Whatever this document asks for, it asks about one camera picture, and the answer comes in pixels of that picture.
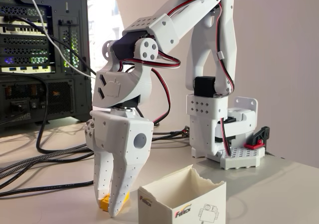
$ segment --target white table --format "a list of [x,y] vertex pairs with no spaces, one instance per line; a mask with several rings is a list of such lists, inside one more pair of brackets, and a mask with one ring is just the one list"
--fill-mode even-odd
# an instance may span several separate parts
[[[45,148],[66,148],[84,143],[82,127],[83,124],[76,124],[56,129],[55,132],[47,131],[43,139],[50,138]],[[34,138],[34,134],[28,134],[0,139],[0,163],[38,155]],[[1,156],[23,145],[22,149]],[[183,146],[185,143],[181,142],[153,144],[150,157],[132,188],[129,202],[114,219],[97,207],[91,186],[42,195],[24,194],[27,196],[24,198],[2,198],[0,223],[137,224],[137,188],[190,164],[203,178],[215,183],[227,182],[228,224],[319,223],[318,169],[267,156],[258,168],[225,171],[211,160],[192,158],[190,147]],[[89,159],[29,170],[1,191],[11,190],[21,183],[24,184],[19,188],[28,188],[92,179],[93,159]]]

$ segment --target white cardboard box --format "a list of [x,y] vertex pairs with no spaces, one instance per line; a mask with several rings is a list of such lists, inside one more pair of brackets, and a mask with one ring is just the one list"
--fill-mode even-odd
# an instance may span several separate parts
[[140,187],[139,224],[225,224],[226,183],[213,184],[192,166]]

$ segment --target yellow block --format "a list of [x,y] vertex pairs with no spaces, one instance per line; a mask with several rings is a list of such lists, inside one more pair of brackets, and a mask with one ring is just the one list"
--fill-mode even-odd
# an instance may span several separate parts
[[[126,194],[125,199],[123,201],[123,205],[124,203],[126,203],[126,201],[129,198],[130,198],[130,192]],[[104,199],[100,200],[100,208],[106,212],[109,210],[109,199],[110,199],[110,194],[106,195]]]

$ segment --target computer case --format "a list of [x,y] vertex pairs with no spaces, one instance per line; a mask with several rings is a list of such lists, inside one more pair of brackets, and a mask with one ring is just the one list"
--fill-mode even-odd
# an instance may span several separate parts
[[[67,43],[89,65],[87,0],[35,0],[50,35]],[[40,26],[31,0],[0,0],[0,71],[32,74],[45,80],[49,88],[48,120],[72,116],[90,119],[91,80],[74,72],[62,60],[47,38],[20,21],[6,21],[18,15]],[[63,45],[68,61],[86,74],[90,72]],[[17,104],[25,115],[17,114]],[[45,93],[39,81],[16,76],[0,76],[0,131],[8,126],[41,122]]]

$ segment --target white wall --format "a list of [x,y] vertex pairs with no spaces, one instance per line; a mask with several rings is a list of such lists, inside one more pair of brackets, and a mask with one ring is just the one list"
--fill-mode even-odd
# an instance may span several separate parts
[[[138,17],[155,13],[166,0],[117,1],[126,27]],[[319,167],[318,9],[318,0],[235,0],[238,55],[232,96],[259,101],[258,128],[271,128],[270,152],[315,167]],[[189,33],[170,53],[182,61],[181,68],[160,70],[172,96],[171,114],[162,129],[179,129],[189,123],[185,64],[190,38]],[[205,68],[206,75],[213,75],[213,63]],[[151,99],[141,106],[150,119],[167,107],[159,82],[153,81]]]

